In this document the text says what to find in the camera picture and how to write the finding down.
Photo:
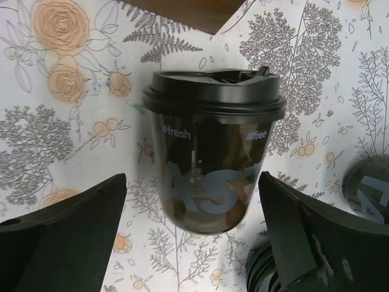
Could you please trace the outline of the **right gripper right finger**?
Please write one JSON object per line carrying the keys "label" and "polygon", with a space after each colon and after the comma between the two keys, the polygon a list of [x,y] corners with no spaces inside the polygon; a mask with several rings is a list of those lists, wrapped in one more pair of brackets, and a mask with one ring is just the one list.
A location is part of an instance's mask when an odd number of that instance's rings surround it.
{"label": "right gripper right finger", "polygon": [[388,225],[305,195],[269,172],[258,186],[282,291],[388,291]]}

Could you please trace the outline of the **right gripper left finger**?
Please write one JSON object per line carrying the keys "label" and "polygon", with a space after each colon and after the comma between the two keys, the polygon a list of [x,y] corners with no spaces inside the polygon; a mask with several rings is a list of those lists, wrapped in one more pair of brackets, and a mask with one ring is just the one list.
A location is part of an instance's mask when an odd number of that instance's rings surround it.
{"label": "right gripper left finger", "polygon": [[1,223],[1,291],[100,291],[126,176]]}

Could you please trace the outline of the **black coffee cup lid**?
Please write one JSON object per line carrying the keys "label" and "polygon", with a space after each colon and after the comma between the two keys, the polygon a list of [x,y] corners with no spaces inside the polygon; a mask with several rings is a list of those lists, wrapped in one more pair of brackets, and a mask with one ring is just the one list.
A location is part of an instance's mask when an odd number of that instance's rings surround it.
{"label": "black coffee cup lid", "polygon": [[246,263],[247,291],[281,291],[270,241],[263,241],[250,251]]}

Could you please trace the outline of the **black coffee cups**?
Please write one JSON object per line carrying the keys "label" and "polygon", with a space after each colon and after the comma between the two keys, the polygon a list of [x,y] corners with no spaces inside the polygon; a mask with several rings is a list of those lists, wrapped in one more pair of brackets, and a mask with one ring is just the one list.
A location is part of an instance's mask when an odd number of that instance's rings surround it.
{"label": "black coffee cups", "polygon": [[388,224],[388,155],[364,158],[343,177],[343,196],[353,212],[380,224]]}

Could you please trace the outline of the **brown paper takeout bag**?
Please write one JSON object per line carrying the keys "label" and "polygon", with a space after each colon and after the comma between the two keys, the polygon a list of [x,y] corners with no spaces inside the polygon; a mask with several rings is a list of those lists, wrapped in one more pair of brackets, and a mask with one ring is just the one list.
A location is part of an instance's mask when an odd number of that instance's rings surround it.
{"label": "brown paper takeout bag", "polygon": [[129,0],[125,3],[215,35],[244,0]]}

